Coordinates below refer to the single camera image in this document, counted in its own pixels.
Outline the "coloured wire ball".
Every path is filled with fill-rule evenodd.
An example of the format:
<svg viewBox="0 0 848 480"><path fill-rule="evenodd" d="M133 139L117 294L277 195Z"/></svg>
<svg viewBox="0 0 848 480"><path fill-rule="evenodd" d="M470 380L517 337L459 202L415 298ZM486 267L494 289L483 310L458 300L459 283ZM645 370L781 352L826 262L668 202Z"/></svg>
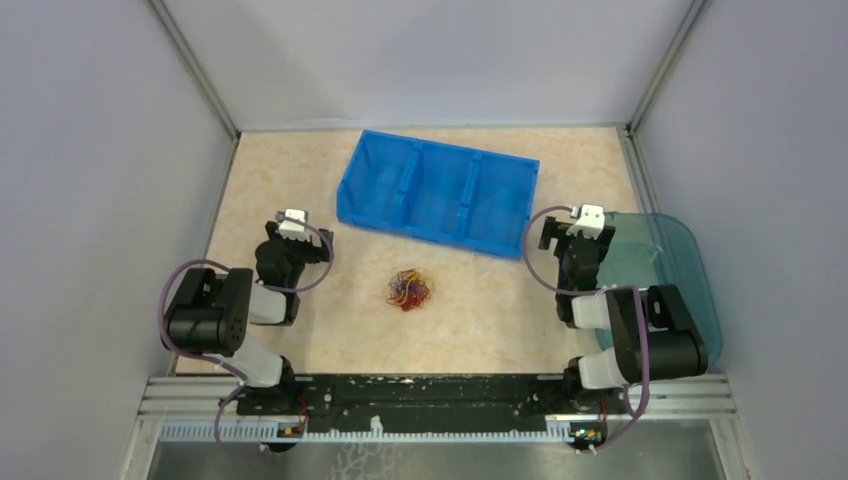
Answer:
<svg viewBox="0 0 848 480"><path fill-rule="evenodd" d="M434 291L434 282L417 269L397 272L388 284L386 303L409 312L423 307Z"/></svg>

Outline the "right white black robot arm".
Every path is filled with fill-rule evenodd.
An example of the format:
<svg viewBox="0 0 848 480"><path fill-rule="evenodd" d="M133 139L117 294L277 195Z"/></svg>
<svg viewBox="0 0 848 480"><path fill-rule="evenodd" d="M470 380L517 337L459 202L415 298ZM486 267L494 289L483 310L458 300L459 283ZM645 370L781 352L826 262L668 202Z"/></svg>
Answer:
<svg viewBox="0 0 848 480"><path fill-rule="evenodd" d="M652 381L697 377L708 370L709 349L675 284L602 287L602 263L616 229L545 218L538 247L557 261L553 286L558 319L573 330L601 330L611 343L572 358L564 370L563 398L576 412L590 411L603 392Z"/></svg>

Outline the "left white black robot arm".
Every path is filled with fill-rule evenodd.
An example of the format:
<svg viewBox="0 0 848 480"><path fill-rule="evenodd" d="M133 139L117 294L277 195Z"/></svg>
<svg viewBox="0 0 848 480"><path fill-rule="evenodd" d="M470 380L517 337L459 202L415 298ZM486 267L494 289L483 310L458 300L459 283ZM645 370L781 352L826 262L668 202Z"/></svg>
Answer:
<svg viewBox="0 0 848 480"><path fill-rule="evenodd" d="M294 210L267 222L265 230L268 238L256 247L253 268L225 270L199 262L187 268L163 311L163 343L236 376L239 414L305 415L305 388L291 362L248 328L295 322L305 290L300 278L309 265L331 265L334 234L309 226L306 213Z"/></svg>

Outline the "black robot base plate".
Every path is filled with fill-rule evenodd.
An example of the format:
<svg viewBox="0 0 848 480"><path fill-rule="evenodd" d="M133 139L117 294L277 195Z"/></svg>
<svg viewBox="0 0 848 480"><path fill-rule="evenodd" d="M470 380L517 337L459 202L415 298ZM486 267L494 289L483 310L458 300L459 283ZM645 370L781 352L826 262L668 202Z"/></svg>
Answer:
<svg viewBox="0 0 848 480"><path fill-rule="evenodd" d="M623 414L616 390L573 398L564 374L298 376L308 411L290 415L309 433L365 432L379 418L387 433L540 432L552 415Z"/></svg>

